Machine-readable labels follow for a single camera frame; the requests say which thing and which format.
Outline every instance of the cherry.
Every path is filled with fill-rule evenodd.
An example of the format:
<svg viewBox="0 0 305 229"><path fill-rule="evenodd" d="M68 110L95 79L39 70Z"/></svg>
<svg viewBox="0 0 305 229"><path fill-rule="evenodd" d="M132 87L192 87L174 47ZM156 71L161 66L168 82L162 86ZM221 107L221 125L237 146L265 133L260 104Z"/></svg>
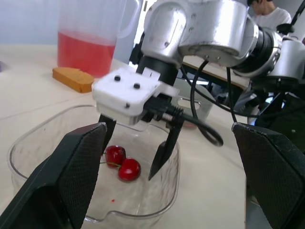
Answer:
<svg viewBox="0 0 305 229"><path fill-rule="evenodd" d="M122 165L126 159L126 151L121 146L109 146L106 148L106 162L111 168L117 168Z"/></svg>
<svg viewBox="0 0 305 229"><path fill-rule="evenodd" d="M122 181L133 181L139 178L141 174L141 166L135 159L125 159L121 168L119 169L118 176Z"/></svg>

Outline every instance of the red liquid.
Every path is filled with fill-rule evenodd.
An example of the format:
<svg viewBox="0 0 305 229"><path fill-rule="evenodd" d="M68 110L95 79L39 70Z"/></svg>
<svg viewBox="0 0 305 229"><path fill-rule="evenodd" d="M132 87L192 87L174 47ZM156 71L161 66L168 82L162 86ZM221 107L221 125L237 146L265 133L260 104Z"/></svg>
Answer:
<svg viewBox="0 0 305 229"><path fill-rule="evenodd" d="M58 33L58 66L81 69L99 78L108 74L115 45L78 32Z"/></svg>

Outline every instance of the orange sponge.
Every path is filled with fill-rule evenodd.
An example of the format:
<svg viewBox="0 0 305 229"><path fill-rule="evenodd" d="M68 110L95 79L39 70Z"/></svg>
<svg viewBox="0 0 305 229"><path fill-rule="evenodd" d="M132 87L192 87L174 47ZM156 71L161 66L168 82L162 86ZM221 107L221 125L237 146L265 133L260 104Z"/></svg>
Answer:
<svg viewBox="0 0 305 229"><path fill-rule="evenodd" d="M79 93L92 91L93 76L75 68L54 68L53 78Z"/></svg>

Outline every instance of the white table surface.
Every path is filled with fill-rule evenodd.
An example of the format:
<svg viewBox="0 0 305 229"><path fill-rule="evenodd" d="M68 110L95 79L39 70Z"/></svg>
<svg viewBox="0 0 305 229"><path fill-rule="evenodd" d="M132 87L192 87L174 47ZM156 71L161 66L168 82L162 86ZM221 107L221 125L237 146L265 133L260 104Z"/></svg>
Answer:
<svg viewBox="0 0 305 229"><path fill-rule="evenodd" d="M0 212L13 198L6 157L22 134L58 112L79 104L94 104L91 94L79 94L52 79L56 48L0 46ZM112 69L127 67L114 60ZM179 194L156 229L244 229L245 174L231 132L231 115L213 107L207 123L224 138L211 145L198 130L182 130Z"/></svg>

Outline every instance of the transparent bowl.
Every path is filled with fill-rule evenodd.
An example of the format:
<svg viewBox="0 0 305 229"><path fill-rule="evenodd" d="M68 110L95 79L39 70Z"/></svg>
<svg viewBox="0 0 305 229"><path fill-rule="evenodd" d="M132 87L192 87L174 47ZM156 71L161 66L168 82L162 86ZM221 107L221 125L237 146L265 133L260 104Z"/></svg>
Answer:
<svg viewBox="0 0 305 229"><path fill-rule="evenodd" d="M66 133L99 120L94 106L67 109L18 139L8 154L16 194L32 171L57 147ZM146 229L160 220L174 204L180 172L180 150L175 146L169 161L151 181L150 167L159 145L168 132L156 125L136 129L117 124L109 145L120 145L128 157L142 167L139 179L121 182L117 170L101 164L94 194L84 221L84 229Z"/></svg>

